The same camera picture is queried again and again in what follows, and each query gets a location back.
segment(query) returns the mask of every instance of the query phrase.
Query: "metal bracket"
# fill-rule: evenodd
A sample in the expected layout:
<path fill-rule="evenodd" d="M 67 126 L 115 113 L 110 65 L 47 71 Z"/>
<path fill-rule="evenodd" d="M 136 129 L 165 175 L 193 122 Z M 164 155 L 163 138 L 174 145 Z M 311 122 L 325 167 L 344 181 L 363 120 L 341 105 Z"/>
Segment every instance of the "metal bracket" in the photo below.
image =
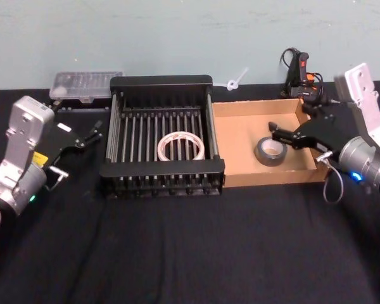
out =
<path fill-rule="evenodd" d="M 8 144 L 0 164 L 0 185 L 14 190 L 31 165 L 37 143 L 52 126 L 54 113 L 35 99 L 24 96 L 11 111 Z"/>
<path fill-rule="evenodd" d="M 369 67 L 366 63 L 356 66 L 335 77 L 335 84 L 340 100 L 353 111 L 360 136 L 380 152 L 379 93 L 374 90 Z"/>

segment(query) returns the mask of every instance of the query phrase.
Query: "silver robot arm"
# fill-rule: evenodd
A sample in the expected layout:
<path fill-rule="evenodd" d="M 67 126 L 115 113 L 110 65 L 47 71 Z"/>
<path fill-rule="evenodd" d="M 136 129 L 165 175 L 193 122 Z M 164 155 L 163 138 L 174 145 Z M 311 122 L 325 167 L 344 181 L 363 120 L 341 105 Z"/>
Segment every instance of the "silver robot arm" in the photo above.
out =
<path fill-rule="evenodd" d="M 379 93 L 369 67 L 363 63 L 335 78 L 341 101 L 347 102 L 355 117 L 360 136 L 380 153 L 380 109 L 377 103 Z"/>
<path fill-rule="evenodd" d="M 360 136 L 353 138 L 339 156 L 342 169 L 354 172 L 380 192 L 380 110 L 369 67 L 363 63 L 335 77 L 340 100 L 353 112 Z"/>
<path fill-rule="evenodd" d="M 8 144 L 0 164 L 0 244 L 30 198 L 46 183 L 46 174 L 32 157 L 53 120 L 54 112 L 29 96 L 13 105 L 6 131 Z"/>

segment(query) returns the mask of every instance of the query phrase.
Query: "blue led light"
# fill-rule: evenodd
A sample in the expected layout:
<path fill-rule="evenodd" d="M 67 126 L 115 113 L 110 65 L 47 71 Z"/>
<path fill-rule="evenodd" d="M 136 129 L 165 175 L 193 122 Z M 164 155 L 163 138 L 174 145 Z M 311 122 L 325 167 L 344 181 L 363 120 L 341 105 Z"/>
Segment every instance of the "blue led light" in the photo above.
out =
<path fill-rule="evenodd" d="M 350 177 L 351 177 L 352 179 L 354 179 L 355 181 L 357 181 L 357 182 L 360 182 L 360 181 L 363 180 L 363 177 L 362 177 L 359 173 L 356 173 L 356 172 L 352 172 L 352 173 L 350 174 Z"/>

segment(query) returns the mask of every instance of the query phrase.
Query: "tape roll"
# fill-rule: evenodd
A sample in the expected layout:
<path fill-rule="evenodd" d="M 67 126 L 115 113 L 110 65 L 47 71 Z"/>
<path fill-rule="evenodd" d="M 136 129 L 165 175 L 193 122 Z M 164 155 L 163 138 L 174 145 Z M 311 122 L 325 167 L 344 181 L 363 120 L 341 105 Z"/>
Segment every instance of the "tape roll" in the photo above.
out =
<path fill-rule="evenodd" d="M 254 153 L 262 165 L 276 167 L 286 158 L 287 146 L 271 137 L 264 137 L 258 141 Z"/>
<path fill-rule="evenodd" d="M 166 145 L 172 141 L 179 141 L 181 139 L 191 141 L 193 144 L 195 144 L 198 147 L 198 154 L 193 158 L 193 160 L 203 160 L 204 159 L 205 148 L 204 148 L 203 141 L 200 139 L 200 137 L 194 135 L 193 133 L 184 132 L 184 131 L 177 131 L 177 132 L 169 133 L 159 141 L 158 147 L 157 147 L 159 159 L 163 162 L 169 161 L 169 159 L 165 155 Z"/>

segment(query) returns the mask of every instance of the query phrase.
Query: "table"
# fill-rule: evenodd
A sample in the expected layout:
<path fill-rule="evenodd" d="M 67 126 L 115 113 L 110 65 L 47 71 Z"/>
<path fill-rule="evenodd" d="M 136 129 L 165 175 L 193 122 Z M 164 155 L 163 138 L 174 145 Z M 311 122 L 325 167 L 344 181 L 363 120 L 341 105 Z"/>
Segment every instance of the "table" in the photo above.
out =
<path fill-rule="evenodd" d="M 280 88 L 215 88 L 213 99 L 272 99 Z M 326 91 L 336 98 L 332 84 Z M 0 161 L 11 105 L 23 95 L 45 101 L 48 90 L 0 91 Z M 332 111 L 355 135 L 351 113 Z M 57 119 L 85 134 L 108 116 Z M 345 179 L 337 206 L 324 203 L 322 184 L 107 200 L 98 191 L 104 153 L 105 141 L 66 157 L 67 182 L 39 193 L 19 218 L 0 254 L 0 304 L 380 303 L 378 194 Z"/>

